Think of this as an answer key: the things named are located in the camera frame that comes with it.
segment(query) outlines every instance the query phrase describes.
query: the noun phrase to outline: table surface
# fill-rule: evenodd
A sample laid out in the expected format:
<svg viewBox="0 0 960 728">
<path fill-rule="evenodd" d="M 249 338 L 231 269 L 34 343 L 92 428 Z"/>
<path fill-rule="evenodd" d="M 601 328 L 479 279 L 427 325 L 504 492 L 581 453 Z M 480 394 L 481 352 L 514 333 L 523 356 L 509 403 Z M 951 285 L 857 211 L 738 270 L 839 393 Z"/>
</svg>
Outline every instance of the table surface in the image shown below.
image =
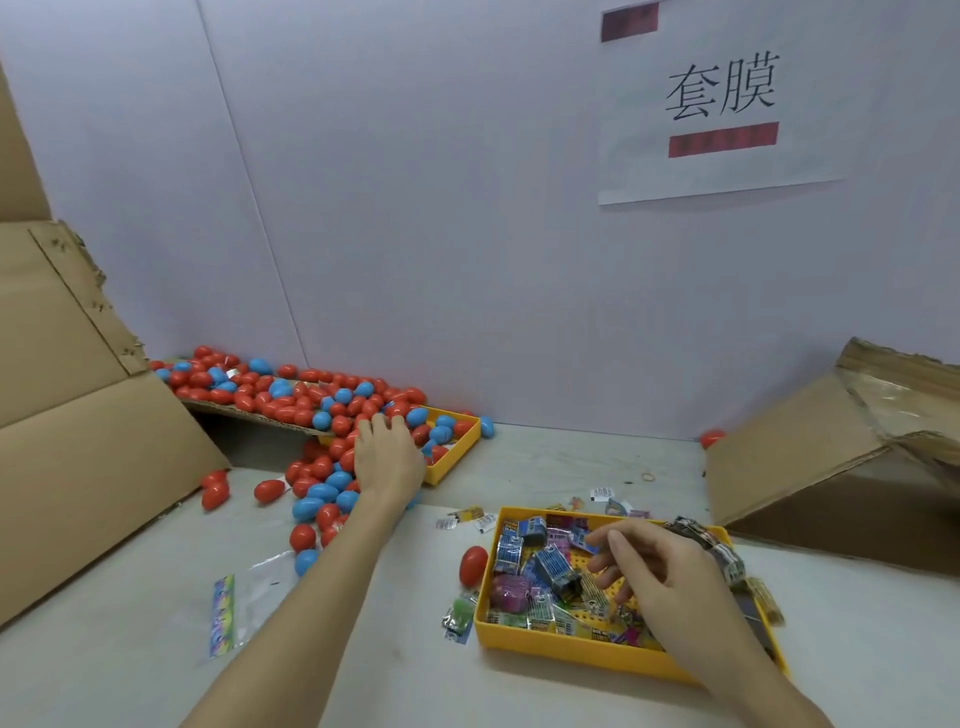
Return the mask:
<svg viewBox="0 0 960 728">
<path fill-rule="evenodd" d="M 296 456 L 267 452 L 282 443 L 257 454 L 247 434 L 228 439 L 250 459 Z M 233 462 L 243 459 L 225 449 Z M 236 654 L 205 656 L 213 582 L 287 548 L 292 496 L 261 508 L 251 495 L 280 467 L 234 471 L 233 497 L 221 509 L 204 514 L 192 497 L 0 633 L 0 725 L 177 725 Z M 598 716 L 734 725 L 696 688 L 485 651 L 475 635 L 450 643 L 440 627 L 464 549 L 490 545 L 469 524 L 436 529 L 450 508 L 543 506 L 607 485 L 655 516 L 706 519 L 701 469 L 691 443 L 502 427 L 426 494 L 440 506 L 418 506 L 401 521 L 322 726 L 486 725 L 494 710 L 520 724 L 578 728 Z M 960 583 L 821 554 L 737 549 L 786 614 L 778 639 L 795 682 L 838 726 L 955 724 Z"/>
</svg>

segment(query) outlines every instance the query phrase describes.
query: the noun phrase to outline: red label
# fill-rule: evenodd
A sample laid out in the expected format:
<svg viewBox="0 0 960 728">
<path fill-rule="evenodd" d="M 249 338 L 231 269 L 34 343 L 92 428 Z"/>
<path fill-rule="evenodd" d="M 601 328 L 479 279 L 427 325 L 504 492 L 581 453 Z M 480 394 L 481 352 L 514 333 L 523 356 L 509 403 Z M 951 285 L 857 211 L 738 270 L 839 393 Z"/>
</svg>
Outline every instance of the red label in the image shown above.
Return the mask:
<svg viewBox="0 0 960 728">
<path fill-rule="evenodd" d="M 660 21 L 660 3 L 647 3 L 632 8 L 603 13 L 600 24 L 600 42 L 620 40 L 622 37 L 653 33 Z"/>
<path fill-rule="evenodd" d="M 734 149 L 772 147 L 777 143 L 780 122 L 754 124 L 749 127 L 714 129 L 712 132 L 686 133 L 670 137 L 670 157 L 707 155 Z"/>
</svg>

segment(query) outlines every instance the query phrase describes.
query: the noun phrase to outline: yellow plastic tray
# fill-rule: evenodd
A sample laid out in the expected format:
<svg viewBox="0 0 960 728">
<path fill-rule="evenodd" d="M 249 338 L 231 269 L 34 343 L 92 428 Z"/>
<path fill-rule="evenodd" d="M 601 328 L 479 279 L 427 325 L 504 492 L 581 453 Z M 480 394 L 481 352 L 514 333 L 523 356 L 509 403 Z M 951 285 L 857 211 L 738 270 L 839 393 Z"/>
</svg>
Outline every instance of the yellow plastic tray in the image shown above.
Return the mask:
<svg viewBox="0 0 960 728">
<path fill-rule="evenodd" d="M 440 458 L 440 461 L 436 465 L 428 465 L 426 467 L 426 475 L 423 477 L 423 482 L 427 485 L 439 485 L 440 481 L 444 479 L 444 476 L 449 472 L 450 468 L 457 464 L 457 462 L 464 455 L 467 454 L 467 450 L 476 445 L 477 440 L 480 439 L 480 418 L 471 417 L 470 415 L 462 415 L 459 412 L 448 412 L 445 409 L 436 409 L 435 407 L 427 407 L 427 424 L 431 427 L 437 423 L 437 418 L 441 415 L 449 415 L 454 420 L 467 420 L 473 423 L 470 426 L 470 429 L 467 430 L 467 434 L 464 435 L 459 440 L 454 440 L 453 445 L 446 449 L 446 455 Z M 329 434 L 318 435 L 318 440 L 323 445 L 329 445 L 333 442 L 334 436 Z"/>
<path fill-rule="evenodd" d="M 570 511 L 544 511 L 537 508 L 501 508 L 500 515 L 496 522 L 496 530 L 493 533 L 493 544 L 491 546 L 490 558 L 487 560 L 487 570 L 484 573 L 483 584 L 480 588 L 480 598 L 477 602 L 476 612 L 474 613 L 474 627 L 477 632 L 477 639 L 485 647 L 494 649 L 507 649 L 514 652 L 522 652 L 528 655 L 540 655 L 542 657 L 551 657 L 554 660 L 563 660 L 570 663 L 580 663 L 582 665 L 591 665 L 594 667 L 604 667 L 606 669 L 619 670 L 621 672 L 635 672 L 641 675 L 659 677 L 664 680 L 674 680 L 676 682 L 691 683 L 696 685 L 697 680 L 686 670 L 682 669 L 673 658 L 666 652 L 660 652 L 654 649 L 644 649 L 642 647 L 633 647 L 627 644 L 614 644 L 587 640 L 579 637 L 568 637 L 549 632 L 537 632 L 533 630 L 519 629 L 517 627 L 505 627 L 499 624 L 489 624 L 484 621 L 487 611 L 490 607 L 490 589 L 493 581 L 493 563 L 496 561 L 496 541 L 503 528 L 504 521 L 523 521 L 531 516 L 546 516 L 555 514 L 558 516 L 573 516 L 576 518 L 586 518 L 590 530 L 615 521 L 621 521 L 618 516 L 603 516 L 594 513 L 581 513 Z M 663 521 L 653 521 L 654 523 L 663 523 Z M 720 526 L 707 526 L 707 530 L 717 537 L 724 544 L 730 544 L 730 536 L 727 530 Z M 574 547 L 570 550 L 571 562 L 574 567 L 585 568 L 589 554 Z M 607 589 L 607 594 L 613 597 L 619 589 L 622 579 L 611 585 Z M 785 675 L 789 674 L 786 662 L 783 660 L 780 646 L 774 638 L 763 612 L 757 605 L 757 611 L 763 619 L 763 626 L 770 636 L 774 652 L 777 656 L 777 667 Z M 601 626 L 603 622 L 597 619 L 583 619 L 591 626 Z"/>
</svg>

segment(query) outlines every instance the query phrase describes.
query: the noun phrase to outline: white paper sign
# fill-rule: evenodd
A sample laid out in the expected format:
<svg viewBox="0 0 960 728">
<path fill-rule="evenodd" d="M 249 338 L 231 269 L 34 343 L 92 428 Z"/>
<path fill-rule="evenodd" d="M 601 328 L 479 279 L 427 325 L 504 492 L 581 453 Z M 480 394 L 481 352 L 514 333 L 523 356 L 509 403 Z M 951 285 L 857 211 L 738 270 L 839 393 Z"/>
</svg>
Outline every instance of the white paper sign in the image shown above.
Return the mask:
<svg viewBox="0 0 960 728">
<path fill-rule="evenodd" d="M 894 6 L 662 0 L 607 17 L 600 204 L 848 176 L 895 57 Z"/>
</svg>

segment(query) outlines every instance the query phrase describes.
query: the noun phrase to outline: cardboard box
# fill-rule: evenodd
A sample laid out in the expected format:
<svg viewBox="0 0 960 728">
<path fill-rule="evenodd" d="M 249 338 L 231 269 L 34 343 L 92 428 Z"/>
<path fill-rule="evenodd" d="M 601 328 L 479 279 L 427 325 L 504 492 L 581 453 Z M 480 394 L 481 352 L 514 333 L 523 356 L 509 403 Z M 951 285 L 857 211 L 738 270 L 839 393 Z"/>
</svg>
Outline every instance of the cardboard box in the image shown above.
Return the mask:
<svg viewBox="0 0 960 728">
<path fill-rule="evenodd" d="M 734 533 L 960 574 L 960 368 L 852 339 L 707 451 Z"/>
<path fill-rule="evenodd" d="M 49 217 L 0 69 L 0 624 L 228 466 Z"/>
</svg>

